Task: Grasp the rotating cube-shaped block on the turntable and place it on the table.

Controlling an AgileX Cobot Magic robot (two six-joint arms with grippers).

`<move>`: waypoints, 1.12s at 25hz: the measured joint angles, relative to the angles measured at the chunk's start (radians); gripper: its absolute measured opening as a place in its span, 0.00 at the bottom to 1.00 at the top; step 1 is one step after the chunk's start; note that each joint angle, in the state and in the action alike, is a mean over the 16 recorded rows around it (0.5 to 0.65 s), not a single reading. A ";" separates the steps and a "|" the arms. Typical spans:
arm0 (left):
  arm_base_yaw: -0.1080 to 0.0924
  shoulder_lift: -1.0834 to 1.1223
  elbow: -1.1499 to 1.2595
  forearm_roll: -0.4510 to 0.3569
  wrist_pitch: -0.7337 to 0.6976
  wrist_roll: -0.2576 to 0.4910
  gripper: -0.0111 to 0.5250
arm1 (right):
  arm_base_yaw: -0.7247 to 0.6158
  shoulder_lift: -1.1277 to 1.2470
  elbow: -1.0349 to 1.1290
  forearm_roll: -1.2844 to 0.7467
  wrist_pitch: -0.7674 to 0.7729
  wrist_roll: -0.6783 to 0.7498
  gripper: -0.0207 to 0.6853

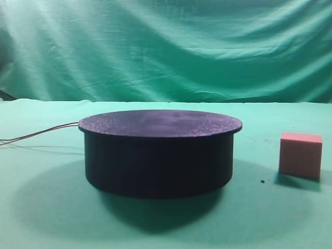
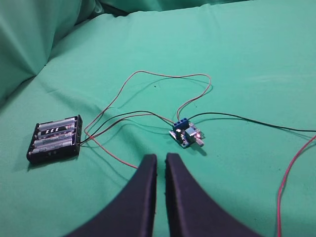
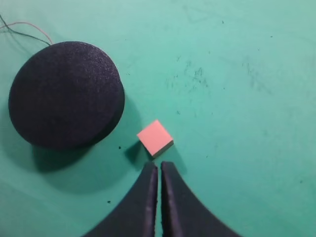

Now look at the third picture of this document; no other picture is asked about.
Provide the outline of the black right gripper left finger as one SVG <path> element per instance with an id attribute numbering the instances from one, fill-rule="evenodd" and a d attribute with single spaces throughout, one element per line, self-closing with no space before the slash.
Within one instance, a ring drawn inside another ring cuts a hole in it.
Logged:
<path id="1" fill-rule="evenodd" d="M 148 162 L 123 200 L 85 236 L 153 237 L 157 195 L 158 168 Z"/>

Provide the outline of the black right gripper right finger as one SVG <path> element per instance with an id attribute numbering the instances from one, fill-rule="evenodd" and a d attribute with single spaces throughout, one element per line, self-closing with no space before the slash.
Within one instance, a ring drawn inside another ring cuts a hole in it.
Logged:
<path id="1" fill-rule="evenodd" d="M 186 185 L 172 162 L 161 163 L 161 217 L 164 237 L 238 237 Z"/>

